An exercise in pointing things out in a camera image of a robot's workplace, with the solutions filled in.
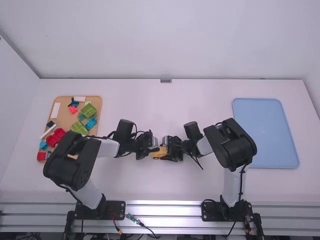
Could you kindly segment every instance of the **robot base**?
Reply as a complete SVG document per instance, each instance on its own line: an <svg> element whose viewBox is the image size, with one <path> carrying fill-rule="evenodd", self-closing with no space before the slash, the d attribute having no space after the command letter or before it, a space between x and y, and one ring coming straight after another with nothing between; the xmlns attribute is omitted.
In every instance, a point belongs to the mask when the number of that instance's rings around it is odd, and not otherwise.
<svg viewBox="0 0 320 240"><path fill-rule="evenodd" d="M201 204L201 218L204 222L244 222L254 218L250 202L241 200L234 207L228 207L220 196L220 202L204 201Z"/></svg>
<svg viewBox="0 0 320 240"><path fill-rule="evenodd" d="M104 201L103 210L92 210L87 206L77 204L74 210L75 220L123 220L125 219L126 202Z"/></svg>
<svg viewBox="0 0 320 240"><path fill-rule="evenodd" d="M69 211L63 232L63 240L69 240L71 226L75 220L123 220L125 219L126 202L107 201L102 195L98 207L94 210L77 202L74 211Z"/></svg>

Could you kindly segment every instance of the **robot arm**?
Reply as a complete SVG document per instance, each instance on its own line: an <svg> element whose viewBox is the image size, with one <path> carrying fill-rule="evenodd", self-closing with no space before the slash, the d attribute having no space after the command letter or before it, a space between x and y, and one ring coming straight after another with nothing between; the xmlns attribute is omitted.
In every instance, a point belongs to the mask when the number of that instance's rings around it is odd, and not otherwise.
<svg viewBox="0 0 320 240"><path fill-rule="evenodd" d="M245 190L246 170L257 154L254 140L233 118L204 128L204 135L195 121L183 127L188 139L182 141L177 136L163 137L162 144L167 146L167 155L160 158L177 162L183 160L183 153L196 158L214 153L225 168L222 199L229 208L234 207L244 199L244 194L239 198L239 192L241 186L241 191Z"/></svg>
<svg viewBox="0 0 320 240"><path fill-rule="evenodd" d="M153 133L149 130L137 137L137 133L132 133L134 125L121 119L112 139L68 131L46 161L43 175L89 209L103 208L106 198L90 180L96 158L119 158L129 152L136 153L139 160L157 150L158 141Z"/></svg>

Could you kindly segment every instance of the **light blue tray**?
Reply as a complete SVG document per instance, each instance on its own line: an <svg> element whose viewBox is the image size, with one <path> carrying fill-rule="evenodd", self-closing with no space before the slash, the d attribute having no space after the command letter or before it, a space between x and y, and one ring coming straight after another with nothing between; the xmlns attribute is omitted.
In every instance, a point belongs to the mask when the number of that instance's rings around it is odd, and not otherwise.
<svg viewBox="0 0 320 240"><path fill-rule="evenodd" d="M236 98L234 119L253 138L253 168L296 169L298 154L282 104L277 99Z"/></svg>

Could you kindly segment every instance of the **white paper strip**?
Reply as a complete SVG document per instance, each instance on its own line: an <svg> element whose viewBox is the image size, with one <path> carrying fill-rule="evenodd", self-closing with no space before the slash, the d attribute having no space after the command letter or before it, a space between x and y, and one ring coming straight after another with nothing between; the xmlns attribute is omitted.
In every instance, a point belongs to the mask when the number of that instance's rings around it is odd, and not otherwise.
<svg viewBox="0 0 320 240"><path fill-rule="evenodd" d="M58 112L59 112L59 108L60 108L60 102L55 102L54 105L53 105L51 116L50 116L51 119L56 119L57 118Z"/></svg>
<svg viewBox="0 0 320 240"><path fill-rule="evenodd" d="M47 131L45 131L44 134L42 134L39 139L42 139L45 135L47 135L48 133L50 133L57 125L54 124L52 127L50 127Z"/></svg>
<svg viewBox="0 0 320 240"><path fill-rule="evenodd" d="M74 96L73 98L75 101L78 101L78 102L85 102L86 101L85 96Z"/></svg>

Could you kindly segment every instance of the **white wall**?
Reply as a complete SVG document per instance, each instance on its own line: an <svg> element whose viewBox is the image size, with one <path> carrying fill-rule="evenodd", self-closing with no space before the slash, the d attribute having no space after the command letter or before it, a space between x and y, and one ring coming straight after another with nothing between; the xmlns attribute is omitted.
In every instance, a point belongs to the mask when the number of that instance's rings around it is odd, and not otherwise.
<svg viewBox="0 0 320 240"><path fill-rule="evenodd" d="M1 179L25 121L39 78L1 36L0 38Z"/></svg>
<svg viewBox="0 0 320 240"><path fill-rule="evenodd" d="M298 78L320 103L318 0L0 0L43 78Z"/></svg>

